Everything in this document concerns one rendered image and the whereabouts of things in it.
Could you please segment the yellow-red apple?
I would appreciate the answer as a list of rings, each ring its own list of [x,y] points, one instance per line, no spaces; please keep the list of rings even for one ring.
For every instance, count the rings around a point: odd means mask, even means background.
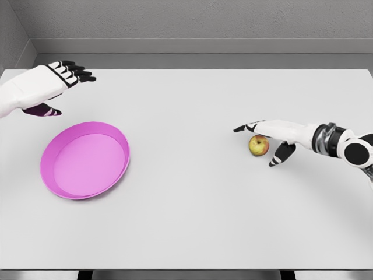
[[[269,150],[269,141],[261,135],[253,136],[248,143],[249,151],[254,156],[263,156]]]

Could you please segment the pink round plate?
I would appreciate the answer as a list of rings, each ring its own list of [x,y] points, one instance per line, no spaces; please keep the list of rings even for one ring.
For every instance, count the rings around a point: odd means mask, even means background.
[[[125,173],[129,142],[116,127],[84,122],[59,133],[45,148],[40,174],[55,195],[71,200],[97,196]]]

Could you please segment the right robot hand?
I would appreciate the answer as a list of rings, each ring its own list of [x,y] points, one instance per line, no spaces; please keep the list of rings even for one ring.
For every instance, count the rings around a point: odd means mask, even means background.
[[[233,131],[250,131],[267,138],[280,140],[281,144],[269,162],[269,167],[274,167],[285,162],[295,152],[296,143],[300,144],[302,136],[305,136],[305,129],[306,127],[301,124],[273,120],[244,124],[233,129]]]

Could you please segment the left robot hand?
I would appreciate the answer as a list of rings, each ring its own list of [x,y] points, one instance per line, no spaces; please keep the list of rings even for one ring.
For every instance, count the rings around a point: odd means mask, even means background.
[[[46,104],[64,91],[96,77],[73,61],[57,61],[39,65],[9,81],[16,98],[16,108],[38,117],[60,116],[62,112]]]

